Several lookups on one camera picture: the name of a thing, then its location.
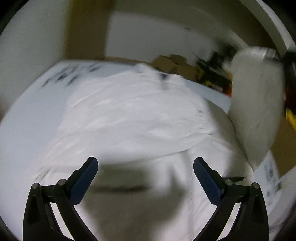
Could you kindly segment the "white puffer jacket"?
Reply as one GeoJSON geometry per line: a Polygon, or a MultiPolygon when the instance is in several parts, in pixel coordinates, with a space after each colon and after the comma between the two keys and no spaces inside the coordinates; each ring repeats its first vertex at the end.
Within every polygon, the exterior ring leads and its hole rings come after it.
{"type": "Polygon", "coordinates": [[[78,211],[97,239],[192,240],[215,209],[194,160],[250,183],[278,131],[282,65],[250,48],[231,67],[229,112],[147,65],[81,83],[35,180],[55,184],[95,157],[99,170],[78,211]]]}

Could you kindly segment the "open cardboard box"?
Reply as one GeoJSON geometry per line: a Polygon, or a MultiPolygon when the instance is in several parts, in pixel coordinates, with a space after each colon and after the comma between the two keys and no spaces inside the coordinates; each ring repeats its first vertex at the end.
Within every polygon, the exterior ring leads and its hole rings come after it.
{"type": "Polygon", "coordinates": [[[160,55],[154,59],[150,65],[159,71],[176,74],[185,79],[197,82],[204,75],[204,70],[198,65],[192,66],[187,63],[187,59],[180,55],[163,56],[160,55]]]}

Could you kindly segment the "brown wooden door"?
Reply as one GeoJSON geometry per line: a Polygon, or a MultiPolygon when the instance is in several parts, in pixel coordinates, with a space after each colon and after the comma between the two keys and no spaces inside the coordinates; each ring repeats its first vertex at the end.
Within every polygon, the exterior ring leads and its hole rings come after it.
{"type": "Polygon", "coordinates": [[[101,60],[115,1],[70,1],[65,55],[68,59],[101,60]]]}

